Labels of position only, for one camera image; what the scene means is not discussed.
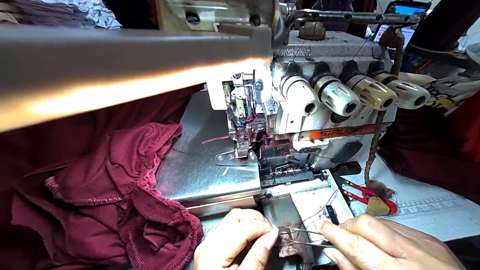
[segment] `maroon fabric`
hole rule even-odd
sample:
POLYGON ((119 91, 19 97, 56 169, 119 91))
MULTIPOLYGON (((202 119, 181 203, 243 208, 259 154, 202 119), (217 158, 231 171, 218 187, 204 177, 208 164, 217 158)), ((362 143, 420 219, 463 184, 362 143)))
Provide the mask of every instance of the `maroon fabric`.
POLYGON ((37 232, 11 224, 15 179, 90 154, 114 130, 149 122, 178 123, 192 93, 201 88, 202 85, 192 86, 0 133, 0 265, 30 270, 48 258, 37 232))
POLYGON ((460 138, 460 150, 471 161, 480 162, 480 91, 450 114, 450 134, 460 138))
POLYGON ((131 262, 140 270, 181 269, 202 226, 155 189, 155 171, 181 131, 179 124, 159 123, 114 131, 65 169, 17 181, 12 223, 37 231, 50 258, 36 267, 131 262))
POLYGON ((379 141, 379 155, 400 175, 436 185, 480 203, 480 163, 459 150, 461 141, 449 135, 451 119, 428 106, 398 109, 395 122, 379 141))

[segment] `white tension knob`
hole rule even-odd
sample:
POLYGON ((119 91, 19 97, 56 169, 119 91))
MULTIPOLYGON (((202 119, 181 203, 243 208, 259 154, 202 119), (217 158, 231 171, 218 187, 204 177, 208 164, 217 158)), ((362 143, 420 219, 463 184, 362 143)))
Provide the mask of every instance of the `white tension knob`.
POLYGON ((350 116, 360 108, 357 95, 333 76, 320 78, 313 90, 323 104, 341 116, 350 116))
POLYGON ((286 77, 280 84, 280 89, 282 95, 288 100, 288 107, 291 112, 311 116, 318 111, 320 100, 302 76, 286 77))
POLYGON ((374 77, 392 89, 398 96, 395 105, 404 109, 418 109, 425 105, 430 98, 430 93, 423 87, 398 80, 395 75, 381 73, 374 77))

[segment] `metal table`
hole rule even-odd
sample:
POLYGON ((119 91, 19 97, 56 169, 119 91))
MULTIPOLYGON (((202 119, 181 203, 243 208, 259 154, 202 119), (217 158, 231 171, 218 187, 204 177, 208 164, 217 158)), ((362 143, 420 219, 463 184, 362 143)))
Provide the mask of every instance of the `metal table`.
POLYGON ((202 144, 228 134, 227 114, 212 109, 207 91, 193 95, 180 124, 182 136, 156 173, 156 188, 162 195, 199 217, 254 207, 253 196, 261 193, 258 165, 216 165, 216 155, 234 149, 229 138, 202 144))

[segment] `screw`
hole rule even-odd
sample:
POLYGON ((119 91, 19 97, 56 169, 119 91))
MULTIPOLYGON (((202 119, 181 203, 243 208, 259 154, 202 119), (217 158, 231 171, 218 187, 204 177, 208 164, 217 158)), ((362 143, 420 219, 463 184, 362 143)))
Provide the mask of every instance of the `screw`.
POLYGON ((264 89, 264 83, 262 80, 257 80, 255 82, 255 89, 257 89, 258 91, 262 91, 264 89))

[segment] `fabric stack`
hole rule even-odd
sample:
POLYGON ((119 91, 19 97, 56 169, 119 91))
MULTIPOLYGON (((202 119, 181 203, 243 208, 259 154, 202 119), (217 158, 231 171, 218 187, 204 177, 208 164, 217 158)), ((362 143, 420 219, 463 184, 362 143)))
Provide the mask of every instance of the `fabric stack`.
POLYGON ((102 0, 13 0, 35 25, 120 29, 102 0))
POLYGON ((0 24, 21 24, 24 17, 20 9, 14 4, 0 0, 0 24))

